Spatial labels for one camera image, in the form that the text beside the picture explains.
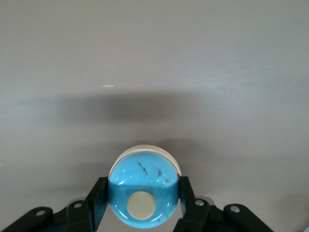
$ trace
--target screw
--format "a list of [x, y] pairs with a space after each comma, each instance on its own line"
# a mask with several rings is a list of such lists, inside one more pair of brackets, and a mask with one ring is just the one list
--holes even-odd
[[79, 207], [81, 207], [82, 206], [82, 203], [76, 203], [75, 205], [74, 205], [74, 208], [76, 209], [76, 208], [79, 208]]
[[203, 206], [204, 202], [202, 200], [196, 200], [195, 204], [198, 205], [198, 206]]
[[240, 209], [236, 206], [236, 205], [232, 205], [230, 207], [230, 210], [234, 213], [239, 213], [240, 212]]
[[45, 214], [45, 210], [40, 210], [40, 211], [37, 212], [35, 215], [36, 215], [36, 216], [42, 216], [43, 214]]

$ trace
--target cream-colored disc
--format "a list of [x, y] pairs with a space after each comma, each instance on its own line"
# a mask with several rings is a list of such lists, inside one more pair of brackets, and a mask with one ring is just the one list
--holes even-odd
[[135, 192], [127, 201], [127, 210], [133, 218], [146, 220], [155, 212], [155, 200], [148, 192]]

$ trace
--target translucent blue sphere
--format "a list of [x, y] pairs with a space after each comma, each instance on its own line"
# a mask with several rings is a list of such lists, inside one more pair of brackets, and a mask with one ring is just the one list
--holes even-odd
[[142, 151], [121, 159], [108, 186], [115, 215], [135, 228], [152, 228], [167, 221], [179, 201], [178, 174], [159, 154]]

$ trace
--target gray tabletop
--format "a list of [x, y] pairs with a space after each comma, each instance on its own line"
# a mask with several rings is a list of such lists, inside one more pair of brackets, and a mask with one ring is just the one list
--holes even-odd
[[[0, 230], [134, 145], [276, 232], [309, 225], [308, 1], [0, 2]], [[149, 231], [172, 231], [181, 216]], [[136, 231], [108, 208], [99, 231]]]

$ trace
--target white rim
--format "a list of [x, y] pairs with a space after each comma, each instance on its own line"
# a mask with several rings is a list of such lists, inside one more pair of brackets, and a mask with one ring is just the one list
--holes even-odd
[[148, 151], [148, 152], [152, 152], [155, 154], [158, 154], [164, 158], [166, 158], [174, 167], [175, 171], [177, 172], [178, 176], [182, 175], [182, 172], [180, 170], [180, 167], [177, 163], [177, 161], [175, 160], [175, 158], [166, 150], [163, 150], [157, 146], [152, 146], [152, 145], [138, 145], [138, 146], [134, 146], [129, 148], [128, 150], [124, 151], [115, 161], [114, 165], [112, 166], [110, 173], [108, 175], [108, 178], [110, 178], [112, 171], [114, 170], [114, 168], [116, 167], [116, 165], [124, 158], [127, 157], [131, 154], [137, 153], [137, 152], [142, 152], [142, 151]]

